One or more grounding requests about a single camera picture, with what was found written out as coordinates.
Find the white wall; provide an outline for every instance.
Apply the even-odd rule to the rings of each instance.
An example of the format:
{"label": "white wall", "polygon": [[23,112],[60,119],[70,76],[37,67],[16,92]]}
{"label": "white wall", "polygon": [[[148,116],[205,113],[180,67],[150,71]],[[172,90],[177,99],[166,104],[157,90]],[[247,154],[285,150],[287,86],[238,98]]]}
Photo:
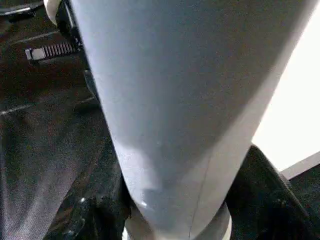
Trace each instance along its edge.
{"label": "white wall", "polygon": [[319,5],[292,53],[253,143],[280,171],[320,151]]}

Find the gray pole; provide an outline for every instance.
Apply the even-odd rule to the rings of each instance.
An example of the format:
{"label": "gray pole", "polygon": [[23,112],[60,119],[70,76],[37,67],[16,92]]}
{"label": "gray pole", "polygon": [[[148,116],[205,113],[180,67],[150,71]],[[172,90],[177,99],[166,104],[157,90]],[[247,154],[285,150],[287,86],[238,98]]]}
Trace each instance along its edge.
{"label": "gray pole", "polygon": [[157,236],[194,239],[213,219],[315,2],[72,1],[125,182]]}

